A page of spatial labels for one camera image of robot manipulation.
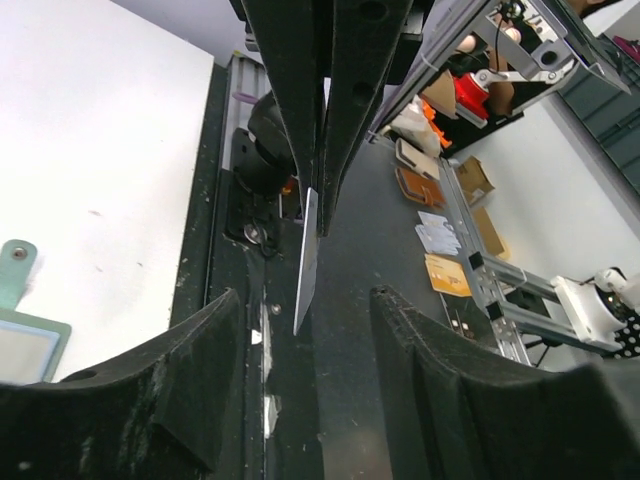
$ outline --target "orange paper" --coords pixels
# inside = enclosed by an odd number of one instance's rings
[[[471,290],[462,265],[438,255],[426,254],[424,258],[431,286],[436,292],[447,293],[456,297],[471,296]]]
[[[440,137],[440,145],[442,145],[443,148],[449,148],[451,145],[453,145],[453,142],[444,138],[444,132],[440,130],[435,123],[433,123],[436,118],[436,111],[431,108],[431,105],[429,105],[424,100],[422,100],[422,111],[427,121],[429,122],[429,125],[431,125],[431,130],[437,133],[438,137]]]

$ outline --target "black cable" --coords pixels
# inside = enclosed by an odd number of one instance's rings
[[[485,67],[486,67],[486,63],[484,63],[484,62],[483,62],[482,60],[480,60],[478,57],[476,57],[475,55],[472,55],[472,54],[470,54],[470,53],[467,53],[467,52],[461,52],[460,50],[456,50],[456,51],[454,52],[454,55],[464,55],[465,57],[469,57],[469,58],[471,58],[472,60],[475,60],[476,62],[478,62],[478,63],[482,66],[482,68],[485,68]]]
[[[540,340],[534,340],[533,342],[525,343],[524,346],[527,348],[533,348],[533,347],[537,347],[538,345],[542,345],[543,343],[544,343],[544,340],[540,339]]]
[[[500,30],[502,29],[502,23],[504,22],[504,17],[500,16],[500,22],[498,23],[498,29],[496,30],[496,40],[494,42],[493,51],[496,52],[496,68],[500,68],[500,54],[498,53],[498,40],[500,39]],[[498,70],[494,70],[493,68],[489,68],[491,73],[498,73]]]
[[[538,359],[538,363],[536,363],[535,367],[538,368],[540,366],[540,364],[542,363],[542,360],[544,360],[544,357],[547,355],[547,352],[549,351],[549,345],[546,346],[546,348],[544,349],[544,352],[542,352],[542,355],[540,355],[540,358]]]

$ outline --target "bolt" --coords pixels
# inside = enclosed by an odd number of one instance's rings
[[[17,247],[13,249],[11,256],[16,260],[24,260],[27,258],[27,251],[22,247]]]
[[[258,244],[260,243],[260,232],[253,225],[245,225],[244,226],[244,236],[251,243]]]

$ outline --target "white ceiling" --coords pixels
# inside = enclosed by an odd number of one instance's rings
[[[188,41],[226,66],[244,45],[244,23],[229,0],[112,0],[136,15]]]

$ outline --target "cardboard box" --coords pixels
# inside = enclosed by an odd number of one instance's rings
[[[466,162],[458,167],[456,175],[470,206],[495,189],[484,173],[480,160],[476,157],[469,157]]]
[[[500,235],[498,235],[498,232],[496,232],[493,223],[491,223],[491,218],[489,218],[489,213],[487,212],[487,210],[484,207],[480,207],[474,210],[473,220],[475,221],[476,227],[480,232],[480,236],[482,237],[484,246],[487,248],[487,252],[489,252],[494,257],[497,257],[504,253],[505,246],[502,244]]]
[[[456,87],[449,70],[445,71],[435,82],[425,88],[420,97],[440,113],[444,113],[451,118],[456,117]]]

